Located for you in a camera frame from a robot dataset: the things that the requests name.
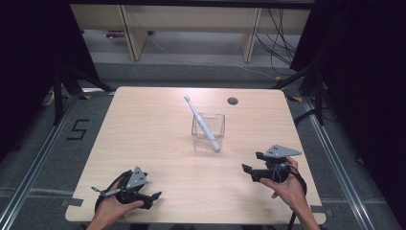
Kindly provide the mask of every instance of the hand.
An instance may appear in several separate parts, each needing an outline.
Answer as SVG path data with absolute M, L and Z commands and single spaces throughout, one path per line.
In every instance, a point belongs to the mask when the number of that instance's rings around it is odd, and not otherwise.
M 286 159 L 292 167 L 298 170 L 297 161 L 290 157 L 286 157 Z M 286 180 L 281 184 L 276 184 L 268 178 L 261 178 L 259 182 L 273 189 L 275 192 L 272 194 L 272 198 L 279 196 L 293 211 L 295 211 L 295 207 L 299 204 L 307 203 L 302 184 L 293 174 L 289 174 Z
M 290 157 L 286 157 L 286 159 L 292 167 L 298 170 L 298 162 Z M 268 178 L 261 178 L 259 182 L 275 191 L 274 194 L 272 194 L 272 198 L 279 196 L 287 205 L 289 205 L 290 209 L 298 216 L 303 229 L 320 230 L 316 219 L 308 207 L 302 184 L 293 174 L 289 174 L 287 179 L 281 184 L 276 184 Z
M 117 189 L 117 186 L 120 181 L 118 181 L 111 190 Z M 122 204 L 120 203 L 117 198 L 112 195 L 109 198 L 105 198 L 93 216 L 92 221 L 90 222 L 89 226 L 86 228 L 87 230 L 93 229 L 104 229 L 117 220 L 125 221 L 124 214 L 128 213 L 131 210 L 140 208 L 144 205 L 142 200 L 137 200 L 129 204 Z

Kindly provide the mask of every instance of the black wall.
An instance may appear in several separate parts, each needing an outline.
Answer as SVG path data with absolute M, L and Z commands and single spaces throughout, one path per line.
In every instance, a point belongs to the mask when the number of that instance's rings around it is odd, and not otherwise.
M 2 0 L 0 20 L 1 161 L 33 121 L 60 64 L 98 75 L 64 1 Z
M 406 5 L 353 1 L 325 82 L 372 178 L 406 228 Z

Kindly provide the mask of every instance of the toothbrush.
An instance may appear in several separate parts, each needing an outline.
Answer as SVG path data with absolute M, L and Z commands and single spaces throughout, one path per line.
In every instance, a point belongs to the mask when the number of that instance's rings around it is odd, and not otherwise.
M 209 140 L 211 140 L 214 150 L 220 150 L 220 145 L 218 144 L 217 139 L 215 139 L 212 131 L 209 129 L 209 127 L 207 126 L 207 124 L 204 121 L 204 119 L 202 118 L 202 116 L 200 116 L 200 114 L 194 108 L 193 104 L 191 103 L 191 98 L 189 97 L 189 95 L 185 96 L 185 100 L 189 104 L 189 107 L 191 108 L 191 110 L 194 114 L 194 117 L 196 118 L 200 127 L 203 129 L 204 134 L 206 134 L 207 138 L 209 138 Z

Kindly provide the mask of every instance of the black wrist mount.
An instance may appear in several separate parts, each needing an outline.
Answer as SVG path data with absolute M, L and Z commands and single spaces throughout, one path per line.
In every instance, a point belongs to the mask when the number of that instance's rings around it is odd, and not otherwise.
M 110 191 L 114 184 L 116 184 L 119 180 L 120 182 L 117 188 Z M 144 205 L 141 208 L 149 209 L 152 206 L 153 201 L 157 200 L 162 192 L 153 194 L 151 196 L 140 194 L 139 191 L 147 183 L 147 173 L 143 172 L 140 167 L 136 167 L 134 172 L 123 172 L 111 183 L 111 185 L 106 190 L 100 191 L 92 187 L 94 191 L 100 192 L 99 198 L 96 201 L 95 212 L 98 210 L 99 205 L 102 203 L 102 201 L 110 196 L 115 196 L 117 200 L 122 204 L 128 204 L 136 200 L 142 200 L 144 202 Z
M 290 165 L 287 161 L 287 156 L 299 155 L 300 151 L 289 149 L 286 147 L 274 145 L 266 153 L 257 151 L 257 159 L 265 161 L 266 170 L 253 170 L 252 167 L 242 164 L 242 169 L 251 174 L 251 178 L 254 182 L 259 182 L 261 178 L 269 178 L 274 183 L 283 183 L 287 177 L 292 174 L 299 182 L 302 184 L 304 189 L 304 195 L 307 193 L 307 185 L 305 180 L 299 174 L 299 171 Z M 293 213 L 290 218 L 287 229 L 291 230 L 293 228 L 293 223 L 295 221 L 296 214 Z

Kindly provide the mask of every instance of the aluminum rail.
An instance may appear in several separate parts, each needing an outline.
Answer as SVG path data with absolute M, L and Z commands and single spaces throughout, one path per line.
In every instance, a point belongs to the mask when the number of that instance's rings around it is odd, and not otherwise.
M 21 207 L 23 206 L 24 201 L 26 200 L 31 187 L 33 186 L 39 173 L 41 172 L 51 152 L 51 149 L 56 142 L 56 138 L 66 122 L 66 118 L 68 117 L 70 111 L 72 110 L 72 107 L 78 101 L 78 99 L 79 95 L 71 96 L 69 98 L 67 104 L 65 105 L 65 112 L 61 117 L 59 123 L 51 128 L 51 131 L 49 132 L 47 139 L 45 140 L 43 146 L 41 147 L 38 155 L 31 164 L 29 170 L 24 176 L 24 179 L 21 181 L 19 187 L 13 194 L 8 206 L 1 214 L 0 218 L 1 229 L 8 230 L 11 228 L 11 225 L 13 224 L 15 218 L 17 217 Z
M 304 98 L 304 107 L 307 111 L 314 109 L 314 106 L 309 98 Z M 316 133 L 325 149 L 327 158 L 334 169 L 335 175 L 340 182 L 341 188 L 349 202 L 349 205 L 355 215 L 358 224 L 361 229 L 375 229 L 368 211 L 360 197 L 356 192 L 352 182 L 350 181 L 349 175 L 347 174 L 343 164 L 341 163 L 340 157 L 337 154 L 334 146 L 328 138 L 327 132 L 323 126 L 320 126 L 314 115 L 310 116 L 311 123 L 313 124 Z

